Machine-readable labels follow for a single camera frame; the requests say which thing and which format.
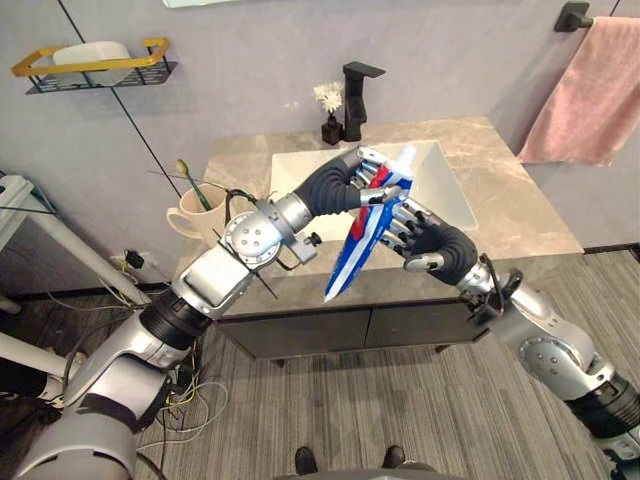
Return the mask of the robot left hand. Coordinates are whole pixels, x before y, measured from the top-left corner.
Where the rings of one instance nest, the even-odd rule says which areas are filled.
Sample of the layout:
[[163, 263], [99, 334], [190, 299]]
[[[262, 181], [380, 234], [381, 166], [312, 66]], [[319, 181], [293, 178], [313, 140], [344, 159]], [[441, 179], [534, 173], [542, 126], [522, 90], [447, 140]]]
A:
[[365, 180], [363, 187], [354, 184], [358, 174], [365, 174], [366, 163], [375, 167], [383, 165], [383, 160], [374, 159], [372, 155], [373, 150], [364, 146], [340, 153], [316, 169], [293, 193], [312, 218], [386, 204], [400, 195], [398, 185], [373, 187], [372, 180]]

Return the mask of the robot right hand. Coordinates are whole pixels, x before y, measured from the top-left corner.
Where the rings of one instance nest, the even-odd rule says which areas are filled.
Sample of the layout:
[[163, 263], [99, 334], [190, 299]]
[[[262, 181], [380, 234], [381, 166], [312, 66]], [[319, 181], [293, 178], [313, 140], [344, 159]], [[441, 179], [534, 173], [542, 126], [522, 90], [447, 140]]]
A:
[[404, 259], [403, 268], [456, 286], [478, 261], [472, 240], [432, 211], [407, 198], [391, 208], [380, 243]]

